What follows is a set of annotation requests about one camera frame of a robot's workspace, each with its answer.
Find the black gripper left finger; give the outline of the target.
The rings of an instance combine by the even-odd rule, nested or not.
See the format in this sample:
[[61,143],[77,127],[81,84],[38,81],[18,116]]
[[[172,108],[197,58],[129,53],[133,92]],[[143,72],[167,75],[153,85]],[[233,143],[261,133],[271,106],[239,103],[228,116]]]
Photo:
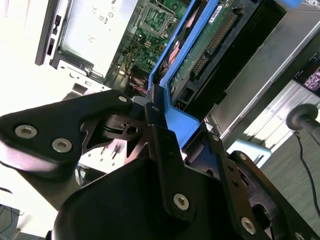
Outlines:
[[107,90],[4,115],[0,141],[7,156],[0,161],[59,181],[71,176],[83,154],[125,140],[124,166],[139,159],[152,161],[165,216],[190,222],[195,210],[183,194],[185,166],[165,119],[164,90],[156,87],[146,100],[141,105],[118,90]]

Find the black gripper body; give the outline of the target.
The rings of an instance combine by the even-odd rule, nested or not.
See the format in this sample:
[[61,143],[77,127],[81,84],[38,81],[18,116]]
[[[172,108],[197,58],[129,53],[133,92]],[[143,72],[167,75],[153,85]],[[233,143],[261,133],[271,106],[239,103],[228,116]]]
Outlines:
[[54,240],[238,240],[221,184],[185,167],[183,194],[192,222],[165,216],[151,160],[135,160],[72,194],[61,206]]

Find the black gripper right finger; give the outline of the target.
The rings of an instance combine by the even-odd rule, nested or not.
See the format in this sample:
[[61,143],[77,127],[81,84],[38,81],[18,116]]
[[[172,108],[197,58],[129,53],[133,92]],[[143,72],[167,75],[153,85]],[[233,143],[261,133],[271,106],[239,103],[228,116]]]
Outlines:
[[239,150],[228,154],[205,124],[200,134],[204,148],[213,155],[204,167],[218,175],[232,226],[243,240],[320,238],[247,154]]

